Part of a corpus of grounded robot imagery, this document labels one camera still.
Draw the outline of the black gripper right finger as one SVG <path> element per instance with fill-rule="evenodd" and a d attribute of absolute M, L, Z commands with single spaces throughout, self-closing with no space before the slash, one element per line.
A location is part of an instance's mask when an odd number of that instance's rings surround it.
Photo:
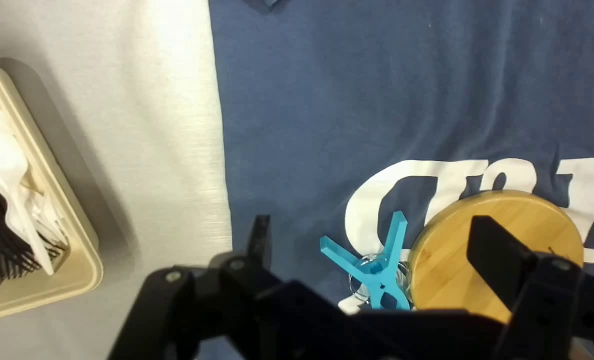
<path fill-rule="evenodd" d="M 510 310 L 495 360 L 569 360 L 573 339 L 594 344 L 594 276 L 531 249 L 491 216 L 470 221 L 467 258 Z"/>

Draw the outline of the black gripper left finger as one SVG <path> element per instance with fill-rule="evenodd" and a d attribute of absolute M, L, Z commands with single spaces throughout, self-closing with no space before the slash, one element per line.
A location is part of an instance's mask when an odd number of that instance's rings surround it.
<path fill-rule="evenodd" d="M 330 334 L 339 312 L 301 281 L 270 274 L 270 244 L 273 218 L 261 213 L 243 254 L 149 274 L 109 360 L 195 360 L 217 337 L 244 360 L 340 360 Z"/>

